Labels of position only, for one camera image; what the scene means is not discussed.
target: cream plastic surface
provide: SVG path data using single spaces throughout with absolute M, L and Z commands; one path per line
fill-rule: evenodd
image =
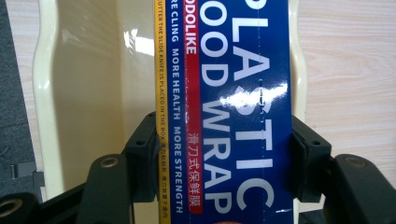
M 95 159 L 120 153 L 155 110 L 153 1 L 39 0 L 39 5 L 34 93 L 47 197 L 53 198 L 83 183 Z M 292 111 L 304 120 L 299 0 L 289 5 Z M 158 222 L 156 203 L 134 209 L 136 223 Z

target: gray floor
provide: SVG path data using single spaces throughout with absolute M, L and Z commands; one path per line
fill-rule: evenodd
M 5 0 L 0 0 L 0 197 L 17 192 L 32 192 L 39 197 L 31 175 L 11 174 L 11 165 L 31 161 L 35 161 L 35 156 L 7 6 Z

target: yellow stripe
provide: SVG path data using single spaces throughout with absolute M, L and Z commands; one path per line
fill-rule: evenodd
M 171 223 L 170 185 L 169 185 L 169 142 L 168 142 L 168 99 L 166 74 L 166 16 L 165 0 L 154 1 L 155 24 L 155 66 L 157 97 L 157 132 L 160 136 L 161 150 L 159 163 L 159 212 L 160 223 Z

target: red label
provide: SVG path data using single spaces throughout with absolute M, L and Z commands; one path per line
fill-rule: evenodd
M 189 210 L 203 213 L 202 138 L 200 66 L 198 42 L 198 4 L 184 1 L 184 57 L 186 80 L 186 147 Z

